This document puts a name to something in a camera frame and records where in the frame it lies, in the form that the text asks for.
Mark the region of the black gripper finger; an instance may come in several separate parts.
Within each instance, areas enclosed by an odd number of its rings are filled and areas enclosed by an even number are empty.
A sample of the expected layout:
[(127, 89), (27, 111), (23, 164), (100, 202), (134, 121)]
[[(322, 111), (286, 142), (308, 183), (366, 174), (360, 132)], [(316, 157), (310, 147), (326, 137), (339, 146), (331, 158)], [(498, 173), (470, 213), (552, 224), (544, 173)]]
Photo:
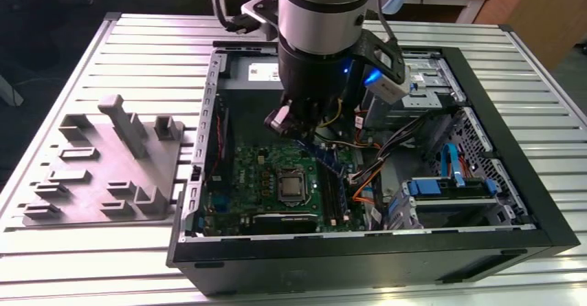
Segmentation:
[(282, 138), (292, 140), (308, 140), (316, 131), (315, 122), (296, 115), (291, 105), (282, 106), (268, 114), (264, 126)]

